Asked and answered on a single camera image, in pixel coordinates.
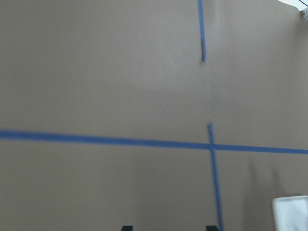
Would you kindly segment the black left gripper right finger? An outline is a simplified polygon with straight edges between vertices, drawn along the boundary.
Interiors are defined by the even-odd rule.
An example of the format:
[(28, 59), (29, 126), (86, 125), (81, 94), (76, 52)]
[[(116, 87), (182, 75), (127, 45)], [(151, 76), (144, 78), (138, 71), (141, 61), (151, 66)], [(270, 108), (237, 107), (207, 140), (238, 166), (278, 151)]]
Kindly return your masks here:
[(206, 231), (217, 231), (217, 227), (215, 225), (207, 225), (205, 230)]

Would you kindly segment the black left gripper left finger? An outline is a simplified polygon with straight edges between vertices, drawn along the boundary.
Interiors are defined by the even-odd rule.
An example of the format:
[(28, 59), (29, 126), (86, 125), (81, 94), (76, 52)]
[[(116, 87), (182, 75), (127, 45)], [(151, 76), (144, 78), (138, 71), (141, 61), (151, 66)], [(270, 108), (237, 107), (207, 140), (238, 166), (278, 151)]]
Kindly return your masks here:
[(133, 226), (129, 225), (129, 226), (123, 226), (121, 228), (121, 231), (133, 231)]

